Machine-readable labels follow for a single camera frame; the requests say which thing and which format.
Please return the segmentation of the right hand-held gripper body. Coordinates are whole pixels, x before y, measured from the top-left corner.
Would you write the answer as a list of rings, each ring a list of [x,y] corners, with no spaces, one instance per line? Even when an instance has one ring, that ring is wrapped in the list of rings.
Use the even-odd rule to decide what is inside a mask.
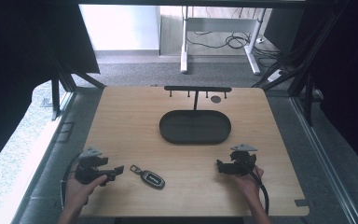
[[[231,150],[232,152],[229,155],[231,163],[227,165],[229,175],[247,175],[254,170],[256,155],[250,154],[250,152],[256,151],[255,147],[240,144],[232,147]]]

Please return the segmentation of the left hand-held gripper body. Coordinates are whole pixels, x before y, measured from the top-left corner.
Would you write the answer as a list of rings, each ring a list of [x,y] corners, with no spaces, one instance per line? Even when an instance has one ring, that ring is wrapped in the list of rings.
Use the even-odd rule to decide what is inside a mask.
[[[108,163],[107,158],[101,158],[102,152],[94,147],[88,147],[78,156],[78,166],[75,178],[81,184],[89,184],[103,175],[99,167]]]

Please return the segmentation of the person's right hand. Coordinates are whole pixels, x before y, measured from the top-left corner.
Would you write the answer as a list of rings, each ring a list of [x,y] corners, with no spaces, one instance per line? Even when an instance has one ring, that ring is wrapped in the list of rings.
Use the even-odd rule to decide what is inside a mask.
[[[260,202],[258,184],[250,174],[244,176],[233,175],[231,178],[238,186],[247,203]]]

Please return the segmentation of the person's left hand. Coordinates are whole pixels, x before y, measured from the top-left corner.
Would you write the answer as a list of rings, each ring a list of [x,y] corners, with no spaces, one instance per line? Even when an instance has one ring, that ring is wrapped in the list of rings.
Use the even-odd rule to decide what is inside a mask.
[[[79,213],[82,207],[88,202],[89,196],[95,188],[100,186],[107,179],[106,175],[99,176],[89,184],[81,184],[75,174],[71,173],[66,180],[66,196],[63,210],[65,212]]]

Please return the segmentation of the black car key fob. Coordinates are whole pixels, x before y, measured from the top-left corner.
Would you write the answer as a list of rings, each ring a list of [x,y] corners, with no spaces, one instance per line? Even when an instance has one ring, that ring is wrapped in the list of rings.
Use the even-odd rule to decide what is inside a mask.
[[[154,189],[163,189],[165,187],[165,180],[154,172],[142,170],[134,164],[131,166],[131,171],[140,176],[148,186]]]

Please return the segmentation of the black key rack with tray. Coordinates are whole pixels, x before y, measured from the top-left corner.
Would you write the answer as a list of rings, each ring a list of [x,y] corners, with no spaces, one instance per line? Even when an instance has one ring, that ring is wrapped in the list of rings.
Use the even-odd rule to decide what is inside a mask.
[[[165,86],[165,91],[195,92],[193,108],[167,112],[159,121],[161,137],[177,145],[213,145],[226,141],[231,133],[231,121],[216,110],[198,110],[201,91],[209,97],[210,92],[222,92],[227,96],[229,87]]]

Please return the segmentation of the black metal stand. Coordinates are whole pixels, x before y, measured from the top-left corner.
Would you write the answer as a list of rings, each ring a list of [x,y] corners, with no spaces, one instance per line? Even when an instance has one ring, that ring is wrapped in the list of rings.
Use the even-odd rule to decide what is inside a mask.
[[[77,85],[72,77],[72,74],[86,80],[96,88],[103,90],[105,85],[91,77],[86,72],[80,72],[75,68],[62,66],[59,60],[53,56],[52,61],[56,68],[56,74],[51,77],[51,96],[52,96],[52,119],[56,120],[62,114],[61,101],[60,101],[60,86],[67,92],[75,92]]]
[[[276,63],[274,63],[261,77],[261,79],[253,85],[253,88],[261,88],[263,91],[268,91],[273,87],[282,84],[284,81],[293,78],[294,80],[287,92],[291,97],[293,97],[298,96],[303,89],[306,90],[303,117],[309,125],[312,125],[310,118],[313,90],[311,65],[314,63],[325,39],[330,34],[340,14],[342,13],[342,10],[349,1],[350,0],[323,0],[324,3],[330,2],[331,5],[321,7],[321,9],[324,10],[324,14],[319,21],[310,28],[310,34],[294,51],[282,56]],[[267,79],[281,65],[292,64],[294,61],[296,61],[296,66],[292,71],[289,71],[281,77],[278,77],[276,80],[267,83]]]

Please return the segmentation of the white power strip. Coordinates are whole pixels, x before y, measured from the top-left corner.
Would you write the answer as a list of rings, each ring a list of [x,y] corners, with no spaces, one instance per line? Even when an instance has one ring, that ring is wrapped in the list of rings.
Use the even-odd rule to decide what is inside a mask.
[[[268,77],[268,82],[273,82],[276,79],[278,79],[279,77],[283,76],[285,74],[285,72],[282,69],[277,69],[275,72],[273,72],[269,77]]]

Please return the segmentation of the black curtain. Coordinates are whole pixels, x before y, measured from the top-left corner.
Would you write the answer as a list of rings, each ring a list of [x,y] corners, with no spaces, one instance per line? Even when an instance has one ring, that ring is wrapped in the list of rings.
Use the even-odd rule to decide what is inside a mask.
[[[311,64],[321,109],[358,155],[358,0],[347,0]]]
[[[76,0],[0,0],[0,152],[34,88],[64,73],[97,73]]]

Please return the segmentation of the white desk frame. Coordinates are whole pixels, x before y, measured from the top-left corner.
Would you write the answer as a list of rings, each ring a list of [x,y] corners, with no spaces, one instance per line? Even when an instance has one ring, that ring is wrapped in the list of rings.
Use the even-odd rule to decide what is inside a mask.
[[[183,38],[180,57],[180,71],[187,72],[187,33],[188,32],[217,32],[217,33],[246,33],[250,34],[250,42],[244,46],[247,59],[255,75],[260,69],[255,60],[253,50],[261,29],[265,13],[261,8],[256,19],[222,19],[222,18],[192,18],[188,17],[188,7],[182,9]]]

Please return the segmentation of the white wall panel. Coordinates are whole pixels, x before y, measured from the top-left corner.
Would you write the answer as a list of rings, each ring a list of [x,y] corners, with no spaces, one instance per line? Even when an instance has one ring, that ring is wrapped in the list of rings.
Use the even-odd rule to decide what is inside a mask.
[[[158,50],[160,7],[80,5],[94,50]]]

